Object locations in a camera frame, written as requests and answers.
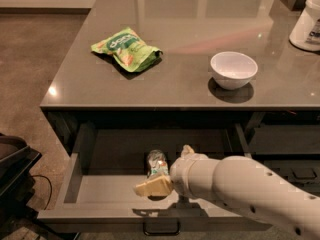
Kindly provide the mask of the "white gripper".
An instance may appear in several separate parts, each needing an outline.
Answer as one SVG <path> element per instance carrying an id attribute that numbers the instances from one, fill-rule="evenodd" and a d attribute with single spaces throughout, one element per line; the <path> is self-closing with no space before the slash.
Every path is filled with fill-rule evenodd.
<path id="1" fill-rule="evenodd" d="M 181 157 L 170 167 L 170 177 L 161 175 L 137 184 L 134 192 L 141 197 L 163 197 L 175 191 L 191 199 L 215 199 L 213 174 L 219 160 L 195 153 L 190 145 L 184 145 Z"/>

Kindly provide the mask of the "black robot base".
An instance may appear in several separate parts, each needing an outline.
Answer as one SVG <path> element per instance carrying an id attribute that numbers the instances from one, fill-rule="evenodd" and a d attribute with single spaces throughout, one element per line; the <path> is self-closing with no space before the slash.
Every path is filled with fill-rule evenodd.
<path id="1" fill-rule="evenodd" d="M 37 224 L 38 212 L 26 205 L 29 189 L 24 183 L 33 184 L 29 178 L 30 169 L 40 160 L 42 154 L 31 148 L 17 136 L 0 135 L 0 215 L 1 225 L 11 216 L 24 218 Z"/>

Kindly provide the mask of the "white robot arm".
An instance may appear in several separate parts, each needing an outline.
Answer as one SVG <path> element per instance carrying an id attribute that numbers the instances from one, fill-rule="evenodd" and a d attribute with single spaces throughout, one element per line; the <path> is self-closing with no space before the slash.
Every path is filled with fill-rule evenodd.
<path id="1" fill-rule="evenodd" d="M 168 173 L 159 171 L 134 187 L 141 197 L 167 196 L 173 191 L 274 225 L 299 240 L 320 240 L 320 198 L 251 158 L 212 159 L 185 145 Z"/>

